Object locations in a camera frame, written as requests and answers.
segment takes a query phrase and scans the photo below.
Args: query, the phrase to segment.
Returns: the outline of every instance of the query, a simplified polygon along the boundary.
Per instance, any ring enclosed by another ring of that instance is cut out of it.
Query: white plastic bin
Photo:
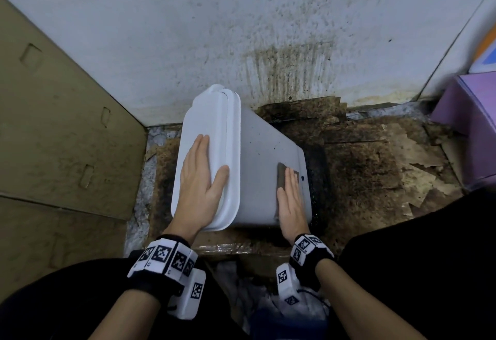
[[[300,187],[308,222],[312,206],[303,150],[250,109],[237,93],[213,85],[193,100],[183,121],[170,212],[174,216],[181,187],[184,158],[198,134],[210,136],[209,164],[213,181],[219,167],[228,165],[214,221],[205,229],[228,226],[277,225],[277,164],[300,173]]]

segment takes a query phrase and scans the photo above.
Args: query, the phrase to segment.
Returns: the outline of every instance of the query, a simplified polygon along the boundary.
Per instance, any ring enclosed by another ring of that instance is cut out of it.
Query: bin lid
[[[241,198],[241,101],[237,93],[216,84],[199,94],[184,116],[170,213],[176,213],[184,158],[199,134],[210,136],[208,161],[211,181],[229,166],[229,179],[208,231],[227,228],[236,217]]]

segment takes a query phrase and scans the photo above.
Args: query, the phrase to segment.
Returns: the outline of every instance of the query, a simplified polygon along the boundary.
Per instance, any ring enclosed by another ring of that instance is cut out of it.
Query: floor
[[[449,130],[430,124],[430,104],[346,111],[326,97],[267,105],[257,113],[299,144],[311,180],[312,231],[339,255],[353,237],[437,210],[463,191],[440,147]],[[170,198],[181,125],[152,127],[125,255],[171,219]],[[289,254],[278,229],[201,233],[201,255],[237,255],[248,273],[273,275]]]

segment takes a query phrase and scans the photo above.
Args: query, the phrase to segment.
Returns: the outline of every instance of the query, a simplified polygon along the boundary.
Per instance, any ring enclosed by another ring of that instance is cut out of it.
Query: wall stain
[[[334,40],[274,45],[245,55],[251,95],[264,103],[306,98],[315,87],[326,91],[335,78],[332,70]],[[252,84],[258,81],[258,88]]]

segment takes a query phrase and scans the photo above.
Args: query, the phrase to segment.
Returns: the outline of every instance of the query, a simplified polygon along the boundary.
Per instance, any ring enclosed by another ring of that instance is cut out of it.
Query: purple box
[[[463,184],[468,190],[496,183],[496,72],[457,76],[432,112],[468,137]]]

